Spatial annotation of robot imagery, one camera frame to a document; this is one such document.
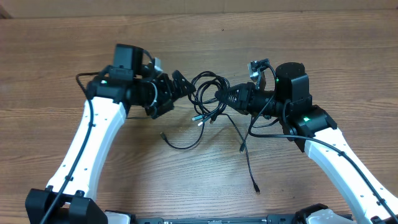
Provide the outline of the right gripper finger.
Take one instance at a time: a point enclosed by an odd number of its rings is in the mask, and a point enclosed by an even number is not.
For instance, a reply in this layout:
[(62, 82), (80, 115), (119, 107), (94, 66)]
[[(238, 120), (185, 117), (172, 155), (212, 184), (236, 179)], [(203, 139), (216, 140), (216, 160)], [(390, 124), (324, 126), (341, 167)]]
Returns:
[(241, 109), (239, 93), (217, 93), (217, 99), (234, 110)]
[(226, 89), (218, 90), (215, 93), (215, 97), (239, 97), (241, 91), (245, 89), (245, 87), (246, 84), (242, 83)]

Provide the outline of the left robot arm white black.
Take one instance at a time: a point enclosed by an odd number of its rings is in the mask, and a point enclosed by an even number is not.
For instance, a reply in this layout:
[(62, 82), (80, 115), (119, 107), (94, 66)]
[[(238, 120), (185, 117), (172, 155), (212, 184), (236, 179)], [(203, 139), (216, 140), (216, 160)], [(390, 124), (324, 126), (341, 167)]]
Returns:
[(126, 212), (102, 211), (96, 204), (101, 171), (112, 142), (132, 106), (152, 119), (173, 110), (195, 91), (178, 71), (167, 75), (158, 58), (140, 47), (116, 44), (113, 63), (81, 89), (86, 97), (78, 130), (60, 167), (43, 190), (31, 189), (25, 209), (31, 223), (134, 223)]

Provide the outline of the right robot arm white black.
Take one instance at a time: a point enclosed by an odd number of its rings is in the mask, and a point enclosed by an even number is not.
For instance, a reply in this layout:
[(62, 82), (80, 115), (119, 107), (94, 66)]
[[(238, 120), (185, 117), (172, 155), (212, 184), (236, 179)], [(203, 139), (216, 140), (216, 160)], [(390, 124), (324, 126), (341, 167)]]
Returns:
[(305, 66), (287, 62), (272, 68), (267, 59), (248, 65), (251, 81), (215, 98), (244, 115), (252, 128), (259, 117), (274, 117), (280, 138), (296, 143), (338, 189), (355, 223), (397, 223), (397, 197), (391, 194), (349, 147), (335, 120), (313, 104)]

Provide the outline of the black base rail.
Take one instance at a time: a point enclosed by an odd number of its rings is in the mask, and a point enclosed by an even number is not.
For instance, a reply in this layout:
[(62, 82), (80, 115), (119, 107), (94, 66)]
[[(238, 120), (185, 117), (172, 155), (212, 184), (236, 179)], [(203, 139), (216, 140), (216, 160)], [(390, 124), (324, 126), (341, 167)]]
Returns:
[[(132, 223), (132, 224), (290, 224), (303, 223), (298, 221), (295, 214), (270, 214), (264, 217), (211, 217), (211, 218), (136, 218), (132, 213), (116, 210), (105, 210), (108, 223)], [(337, 215), (330, 209), (316, 212), (319, 215), (313, 221), (305, 223), (356, 223), (352, 215)]]

